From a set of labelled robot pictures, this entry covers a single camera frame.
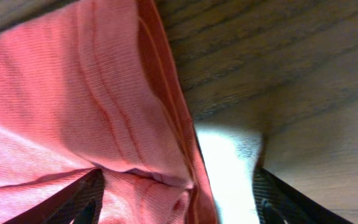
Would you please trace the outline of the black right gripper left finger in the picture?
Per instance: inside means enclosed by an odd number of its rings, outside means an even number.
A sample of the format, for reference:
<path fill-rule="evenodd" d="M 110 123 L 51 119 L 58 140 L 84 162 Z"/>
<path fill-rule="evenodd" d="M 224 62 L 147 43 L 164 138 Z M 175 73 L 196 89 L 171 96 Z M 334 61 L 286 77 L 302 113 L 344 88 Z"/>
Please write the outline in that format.
<path fill-rule="evenodd" d="M 8 224 L 98 224 L 103 206 L 104 177 L 94 169 Z"/>

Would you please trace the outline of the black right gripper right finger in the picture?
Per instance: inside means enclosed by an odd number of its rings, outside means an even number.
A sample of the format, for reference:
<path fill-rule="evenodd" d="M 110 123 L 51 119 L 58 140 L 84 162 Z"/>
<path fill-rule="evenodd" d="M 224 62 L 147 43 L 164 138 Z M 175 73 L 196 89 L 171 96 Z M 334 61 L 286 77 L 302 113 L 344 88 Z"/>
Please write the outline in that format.
<path fill-rule="evenodd" d="M 252 192 L 262 224 L 351 224 L 263 168 L 254 171 Z"/>

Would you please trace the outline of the red soccer t-shirt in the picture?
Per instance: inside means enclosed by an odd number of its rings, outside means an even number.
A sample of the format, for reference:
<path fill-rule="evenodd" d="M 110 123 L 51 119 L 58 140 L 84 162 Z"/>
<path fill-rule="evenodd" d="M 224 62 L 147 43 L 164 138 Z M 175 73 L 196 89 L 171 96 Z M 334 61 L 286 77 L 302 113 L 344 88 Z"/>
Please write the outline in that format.
<path fill-rule="evenodd" d="M 76 1 L 0 34 L 0 223 L 95 169 L 100 223 L 218 220 L 153 1 Z"/>

